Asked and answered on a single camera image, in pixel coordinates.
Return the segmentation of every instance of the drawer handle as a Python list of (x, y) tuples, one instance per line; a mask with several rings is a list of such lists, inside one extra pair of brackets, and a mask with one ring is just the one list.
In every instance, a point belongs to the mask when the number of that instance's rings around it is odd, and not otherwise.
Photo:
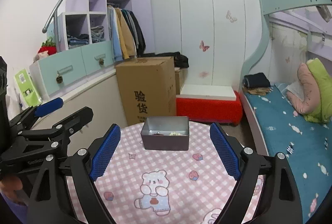
[(104, 65), (104, 63), (105, 63), (104, 58), (106, 58), (106, 54), (105, 54), (105, 53), (100, 54), (100, 55), (98, 55), (98, 56), (95, 56), (95, 60), (98, 61), (98, 63), (99, 63), (100, 66), (103, 66), (103, 65)]
[(62, 75), (66, 74), (66, 73), (68, 73), (70, 71), (72, 71), (73, 69), (74, 69), (73, 66), (70, 65), (70, 66), (67, 66), (65, 68), (62, 68), (62, 69), (58, 70), (57, 71), (57, 75), (56, 75), (56, 83), (57, 84), (63, 83), (63, 77), (62, 77)]
[(95, 60), (104, 59), (104, 58), (106, 58), (106, 54), (105, 53), (100, 54), (98, 56), (95, 56)]
[(63, 83), (63, 77), (62, 77), (61, 75), (59, 75), (59, 73), (58, 73), (58, 75), (56, 76), (56, 83), (57, 83), (57, 84), (61, 84), (61, 83)]
[(100, 66), (103, 66), (104, 63), (105, 63), (104, 59), (100, 58), (100, 59), (99, 59), (99, 65), (100, 65)]

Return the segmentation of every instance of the bear cartoon print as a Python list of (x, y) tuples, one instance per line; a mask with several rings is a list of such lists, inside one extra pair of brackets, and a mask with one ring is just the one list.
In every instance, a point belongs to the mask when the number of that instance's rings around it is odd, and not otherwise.
[(168, 215), (171, 208), (168, 199), (169, 180), (165, 170), (146, 172), (142, 175), (141, 192), (143, 197), (136, 199), (134, 205), (138, 209), (152, 208), (158, 216)]

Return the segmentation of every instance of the green blanket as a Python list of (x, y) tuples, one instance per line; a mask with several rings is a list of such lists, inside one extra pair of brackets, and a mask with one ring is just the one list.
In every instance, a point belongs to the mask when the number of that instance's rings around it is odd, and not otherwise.
[(332, 116), (332, 78), (317, 58), (308, 61), (307, 66), (318, 84), (320, 104), (312, 113), (304, 115), (304, 118), (308, 122), (328, 123)]

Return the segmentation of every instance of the red plush toy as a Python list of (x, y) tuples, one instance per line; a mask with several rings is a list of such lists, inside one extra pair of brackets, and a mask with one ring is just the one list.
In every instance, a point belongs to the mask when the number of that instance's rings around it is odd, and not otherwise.
[(55, 43), (52, 42), (52, 37), (47, 38), (46, 42), (43, 42), (38, 53), (41, 53), (44, 51), (47, 51), (49, 55), (56, 54), (56, 46), (55, 46)]

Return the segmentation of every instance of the gray metal tray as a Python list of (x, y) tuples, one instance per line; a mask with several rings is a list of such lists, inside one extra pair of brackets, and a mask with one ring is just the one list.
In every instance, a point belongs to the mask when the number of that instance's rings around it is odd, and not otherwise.
[[(181, 136), (170, 135), (172, 132)], [(189, 149), (189, 120), (186, 116), (148, 117), (141, 131), (147, 150), (187, 151)]]

